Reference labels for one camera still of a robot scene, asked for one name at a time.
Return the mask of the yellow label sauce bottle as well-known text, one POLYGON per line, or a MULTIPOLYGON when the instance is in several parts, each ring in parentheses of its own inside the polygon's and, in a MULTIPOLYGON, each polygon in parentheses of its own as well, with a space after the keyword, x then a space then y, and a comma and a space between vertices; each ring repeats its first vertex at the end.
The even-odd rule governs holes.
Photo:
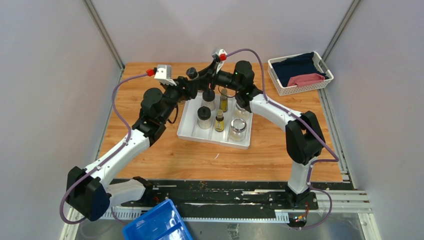
POLYGON ((224 113, 228 111, 228 90, 225 88, 220 91, 219 109, 224 113))
POLYGON ((214 129, 217 132, 222 132, 225 128, 224 112, 222 109, 218 109, 215 116, 214 129))

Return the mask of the glass jar front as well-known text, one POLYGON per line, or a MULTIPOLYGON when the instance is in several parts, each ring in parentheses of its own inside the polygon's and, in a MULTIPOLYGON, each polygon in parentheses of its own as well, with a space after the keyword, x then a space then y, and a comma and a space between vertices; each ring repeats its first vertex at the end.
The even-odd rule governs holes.
POLYGON ((247 122, 243 118, 234 118, 229 126, 229 138, 234 142, 241 142, 245 139, 247 132, 247 122))

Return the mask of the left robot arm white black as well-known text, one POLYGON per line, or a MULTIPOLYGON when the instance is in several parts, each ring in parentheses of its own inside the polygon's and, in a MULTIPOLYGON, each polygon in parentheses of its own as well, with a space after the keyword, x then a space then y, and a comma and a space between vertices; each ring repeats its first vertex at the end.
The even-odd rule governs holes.
POLYGON ((66 192, 59 204, 61 219, 70 225, 84 220, 96 221, 116 206, 135 201, 149 206, 153 201, 151 184, 134 177, 126 182, 113 184, 112 180, 136 156, 150 148, 166 130, 169 117, 181 101, 196 98, 199 90, 213 89, 218 83, 218 70, 213 66, 199 72, 188 72, 186 77, 160 78, 166 69, 157 66, 134 78, 153 76, 164 88, 150 88, 145 92, 139 118, 127 128, 125 137, 101 158, 84 168, 75 166, 68 172, 66 192))

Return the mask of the glass jar with grains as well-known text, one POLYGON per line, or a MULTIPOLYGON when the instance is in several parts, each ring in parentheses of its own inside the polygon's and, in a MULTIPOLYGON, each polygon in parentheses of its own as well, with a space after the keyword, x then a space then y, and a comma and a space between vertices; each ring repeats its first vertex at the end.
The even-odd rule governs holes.
POLYGON ((247 122, 250 119, 250 114, 251 114, 250 112, 240 107, 237 103, 235 104, 235 108, 233 111, 233 116, 235 118, 241 118, 247 122))

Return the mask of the black lid bead jar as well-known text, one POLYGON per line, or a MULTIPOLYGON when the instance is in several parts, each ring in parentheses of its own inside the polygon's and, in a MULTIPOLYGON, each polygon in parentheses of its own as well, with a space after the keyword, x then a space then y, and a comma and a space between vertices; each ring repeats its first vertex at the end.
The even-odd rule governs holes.
POLYGON ((216 94, 213 90, 208 89, 202 93, 202 101, 201 101, 201 107, 208 107, 210 111, 214 111, 216 109, 216 103, 215 103, 215 97, 216 94))
POLYGON ((212 126, 211 110, 207 106, 201 106, 197 110, 197 123, 201 129, 209 129, 212 126))

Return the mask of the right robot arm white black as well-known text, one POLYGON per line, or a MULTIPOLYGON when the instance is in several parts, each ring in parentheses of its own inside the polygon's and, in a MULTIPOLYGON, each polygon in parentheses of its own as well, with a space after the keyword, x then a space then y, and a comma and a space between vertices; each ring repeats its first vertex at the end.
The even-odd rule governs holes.
POLYGON ((254 84, 255 73, 249 61, 238 61, 233 73, 219 70, 218 65, 212 62, 198 76, 203 76, 211 89, 220 86, 235 91, 236 102, 242 109, 262 116, 284 130, 286 150, 293 161, 285 201, 290 208, 298 209, 310 192, 312 163, 321 154, 325 143, 316 115, 311 111, 298 112, 272 101, 254 84))

